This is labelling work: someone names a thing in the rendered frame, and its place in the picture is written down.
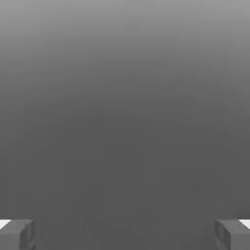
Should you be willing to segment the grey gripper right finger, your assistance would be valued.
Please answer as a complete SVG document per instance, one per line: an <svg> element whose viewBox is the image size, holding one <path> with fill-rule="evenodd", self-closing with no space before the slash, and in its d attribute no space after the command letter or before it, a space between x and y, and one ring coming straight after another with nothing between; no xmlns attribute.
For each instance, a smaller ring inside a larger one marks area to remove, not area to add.
<svg viewBox="0 0 250 250"><path fill-rule="evenodd" d="M216 220L216 250L250 250L250 219Z"/></svg>

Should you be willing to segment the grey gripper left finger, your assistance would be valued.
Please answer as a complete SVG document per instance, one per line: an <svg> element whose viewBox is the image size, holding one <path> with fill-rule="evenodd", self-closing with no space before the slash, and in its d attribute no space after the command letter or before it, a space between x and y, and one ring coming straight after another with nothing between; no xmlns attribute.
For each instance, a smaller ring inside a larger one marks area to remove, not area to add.
<svg viewBox="0 0 250 250"><path fill-rule="evenodd" d="M0 219L0 250L37 250L36 221Z"/></svg>

